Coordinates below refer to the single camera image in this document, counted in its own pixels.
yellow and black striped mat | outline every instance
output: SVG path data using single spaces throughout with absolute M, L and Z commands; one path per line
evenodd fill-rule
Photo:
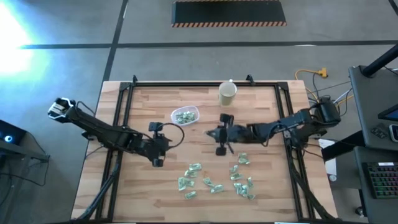
M 180 0 L 173 3 L 172 27 L 286 26 L 278 0 Z

clear plastic container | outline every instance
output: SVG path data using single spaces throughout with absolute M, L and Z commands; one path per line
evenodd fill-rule
M 184 123 L 184 124 L 178 124 L 177 123 L 176 114 L 177 113 L 184 113 L 184 112 L 194 112 L 195 113 L 195 120 L 187 122 L 187 123 Z M 198 108 L 196 106 L 184 106 L 184 107 L 181 107 L 179 109 L 174 110 L 172 112 L 172 114 L 171 114 L 171 117 L 172 117 L 172 122 L 174 124 L 178 124 L 179 126 L 186 126 L 188 124 L 192 124 L 192 123 L 197 122 L 199 120 L 199 118 L 200 118 L 200 113 L 199 113 L 199 110 L 198 110 Z

wooden table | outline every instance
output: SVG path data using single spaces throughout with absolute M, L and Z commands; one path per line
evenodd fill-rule
M 112 124 L 120 82 L 104 82 L 96 117 Z M 308 108 L 303 81 L 288 81 L 294 111 Z M 261 145 L 232 144 L 235 154 L 215 155 L 217 144 L 203 132 L 216 128 L 220 113 L 233 114 L 235 124 L 272 122 L 279 119 L 275 92 L 271 87 L 239 87 L 233 105 L 220 107 L 217 87 L 135 87 L 129 116 L 129 126 L 149 133 L 151 121 L 170 122 L 171 112 L 181 106 L 195 105 L 200 120 L 183 127 L 185 140 L 167 153 L 163 168 L 154 168 L 141 156 L 124 153 L 119 179 L 114 222 L 273 222 L 296 221 L 296 212 L 287 168 L 284 143 L 276 134 L 268 147 Z M 167 138 L 178 142 L 180 131 L 167 126 L 162 131 Z M 91 142 L 88 152 L 99 146 Z M 321 154 L 319 148 L 308 148 Z M 246 152 L 251 161 L 239 166 L 245 178 L 252 177 L 256 195 L 248 200 L 236 195 L 229 168 L 238 162 L 238 153 Z M 78 217 L 98 193 L 103 175 L 106 149 L 92 154 L 84 163 L 72 217 Z M 306 154 L 305 165 L 313 193 L 330 214 L 336 217 L 323 160 Z M 177 178 L 183 177 L 189 164 L 200 162 L 203 166 L 195 179 L 195 187 L 178 191 Z M 225 191 L 211 194 L 202 179 L 210 177 L 215 184 L 223 184 Z M 196 190 L 198 195 L 185 200 L 184 194 Z M 300 193 L 303 209 L 305 202 Z M 108 211 L 104 204 L 104 215 Z

gray floor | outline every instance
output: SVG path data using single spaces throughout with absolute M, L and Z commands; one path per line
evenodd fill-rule
M 394 40 L 397 20 L 388 1 L 283 0 L 287 27 L 170 28 L 171 0 L 130 0 L 120 43 Z M 70 218 L 87 141 L 81 129 L 48 119 L 56 97 L 84 101 L 94 108 L 109 49 L 11 50 L 21 44 L 97 44 L 112 42 L 122 0 L 0 1 L 0 119 L 30 131 L 51 155 L 45 187 L 24 183 L 12 223 L 53 223 Z M 118 49 L 110 80 L 293 79 L 298 69 L 328 69 L 319 89 L 348 81 L 350 66 L 368 64 L 390 45 L 324 47 L 215 47 Z M 390 67 L 398 67 L 396 61 Z M 300 74 L 312 87 L 312 75 Z M 350 84 L 322 91 L 337 98 Z M 360 129 L 354 100 L 328 138 L 342 139 Z M 353 161 L 338 161 L 343 169 Z M 41 181 L 42 176 L 31 178 Z M 366 222 L 353 210 L 360 202 L 352 189 L 332 185 L 339 217 Z

white mug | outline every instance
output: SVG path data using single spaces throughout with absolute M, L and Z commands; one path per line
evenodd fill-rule
M 229 82 L 223 82 L 218 87 L 218 99 L 220 100 L 220 104 L 223 106 L 230 105 L 237 91 L 238 88 L 232 82 L 232 80 L 229 80 Z

